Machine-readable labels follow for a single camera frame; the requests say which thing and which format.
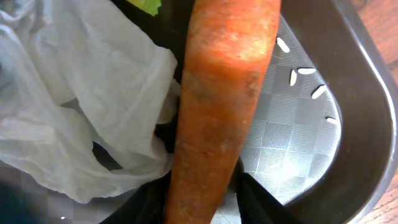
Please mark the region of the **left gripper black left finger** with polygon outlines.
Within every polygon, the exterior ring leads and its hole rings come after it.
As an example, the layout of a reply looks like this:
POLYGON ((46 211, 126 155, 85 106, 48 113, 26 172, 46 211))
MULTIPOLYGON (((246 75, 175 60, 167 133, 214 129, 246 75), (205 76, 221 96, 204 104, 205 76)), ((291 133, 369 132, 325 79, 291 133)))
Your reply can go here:
POLYGON ((169 172, 140 186, 121 207, 100 224, 163 224, 170 176, 169 172))

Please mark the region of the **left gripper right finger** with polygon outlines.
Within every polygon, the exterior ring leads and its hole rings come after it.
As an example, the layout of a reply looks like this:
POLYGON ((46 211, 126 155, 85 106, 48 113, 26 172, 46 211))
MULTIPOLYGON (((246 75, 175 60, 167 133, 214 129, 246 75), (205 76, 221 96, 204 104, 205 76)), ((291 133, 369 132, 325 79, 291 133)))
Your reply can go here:
POLYGON ((231 177, 242 224, 303 224, 251 175, 238 159, 231 177))

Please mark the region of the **orange carrot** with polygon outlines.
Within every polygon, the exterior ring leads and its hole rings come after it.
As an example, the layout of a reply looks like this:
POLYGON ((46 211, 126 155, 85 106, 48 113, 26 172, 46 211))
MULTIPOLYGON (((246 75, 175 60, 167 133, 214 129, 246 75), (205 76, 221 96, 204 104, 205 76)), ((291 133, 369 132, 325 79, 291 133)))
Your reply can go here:
POLYGON ((190 15, 164 221, 209 223, 251 128, 279 0, 199 0, 190 15))

